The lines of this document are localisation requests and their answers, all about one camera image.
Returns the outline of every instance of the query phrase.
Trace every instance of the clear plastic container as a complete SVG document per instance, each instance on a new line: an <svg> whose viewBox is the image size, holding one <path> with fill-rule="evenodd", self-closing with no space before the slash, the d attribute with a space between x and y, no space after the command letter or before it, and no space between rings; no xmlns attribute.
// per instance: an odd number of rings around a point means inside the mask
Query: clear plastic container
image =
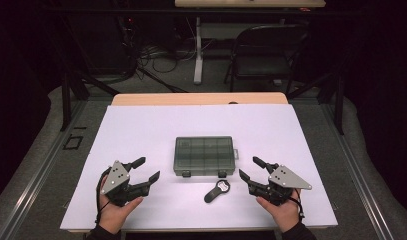
<svg viewBox="0 0 407 240"><path fill-rule="evenodd" d="M232 138L177 137L174 171L177 176L218 176L225 178L235 170Z"/></svg>

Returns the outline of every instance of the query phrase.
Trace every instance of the black key fob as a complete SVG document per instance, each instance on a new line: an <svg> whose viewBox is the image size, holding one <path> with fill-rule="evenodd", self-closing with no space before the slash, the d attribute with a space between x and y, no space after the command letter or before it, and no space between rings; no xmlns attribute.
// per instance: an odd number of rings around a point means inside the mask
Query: black key fob
<svg viewBox="0 0 407 240"><path fill-rule="evenodd" d="M204 201L206 203L210 203L215 199L217 196L219 196L221 193L227 193L229 189L231 188L231 185L227 180L219 180L216 183L215 188L213 188L210 192L204 196Z"/></svg>

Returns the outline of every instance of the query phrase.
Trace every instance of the table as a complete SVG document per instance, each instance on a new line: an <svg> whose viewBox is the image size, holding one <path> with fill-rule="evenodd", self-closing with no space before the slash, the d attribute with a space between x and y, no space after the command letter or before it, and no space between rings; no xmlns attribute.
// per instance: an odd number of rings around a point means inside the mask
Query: table
<svg viewBox="0 0 407 240"><path fill-rule="evenodd" d="M216 176L182 178L173 171L175 138L203 135L230 135L239 152L236 170L227 177L231 190L210 204L203 198L215 186ZM131 170L131 184L147 181L158 170L160 179L128 217L124 231L272 229L276 227L272 217L248 194L247 184L238 176L242 169L252 180L267 183L267 172L252 162L254 155L285 164L313 186L302 192L307 226L337 225L298 119L284 94L120 94L107 109L61 229L87 232L94 228L94 191L101 172L115 160L126 163L142 156L147 161Z"/></svg>
<svg viewBox="0 0 407 240"><path fill-rule="evenodd" d="M185 8L319 8L325 6L324 0L175 0L176 7ZM227 24L219 29L219 24L203 26L200 17L196 21L196 66L194 70L194 84L201 84L203 71L203 56L201 39L204 37L235 39L240 32L254 24Z"/></svg>

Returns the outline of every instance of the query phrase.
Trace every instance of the white paper sheet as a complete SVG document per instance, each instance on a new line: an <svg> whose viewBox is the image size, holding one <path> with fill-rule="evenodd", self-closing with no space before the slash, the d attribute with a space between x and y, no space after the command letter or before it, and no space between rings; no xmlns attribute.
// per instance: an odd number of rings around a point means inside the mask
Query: white paper sheet
<svg viewBox="0 0 407 240"><path fill-rule="evenodd" d="M239 152L236 170L227 180L228 193L207 204L203 198L218 178L175 176L175 139L180 136L231 136ZM159 180L150 195L124 224L130 231L233 230L275 227L272 217L249 195L238 175L268 183L265 169L253 163L258 156L280 163L313 186L301 198L310 227L337 225L300 124L291 105L232 104L202 106L109 106L69 204L61 229L88 230L95 226L95 187L101 173L115 160L146 163L132 169L131 184L147 181L157 171Z"/></svg>

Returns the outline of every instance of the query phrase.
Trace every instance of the triangular metal plate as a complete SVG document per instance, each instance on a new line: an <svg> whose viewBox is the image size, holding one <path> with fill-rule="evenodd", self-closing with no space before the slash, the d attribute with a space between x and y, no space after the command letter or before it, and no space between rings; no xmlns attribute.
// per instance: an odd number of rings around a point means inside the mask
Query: triangular metal plate
<svg viewBox="0 0 407 240"><path fill-rule="evenodd" d="M109 176L103 185L101 194L106 194L112 191L127 180L129 180L129 173L126 171L122 163L116 160L113 167L110 169Z"/></svg>
<svg viewBox="0 0 407 240"><path fill-rule="evenodd" d="M269 176L269 181L284 188L312 189L312 186L309 183L284 165L280 165L275 169L275 171Z"/></svg>

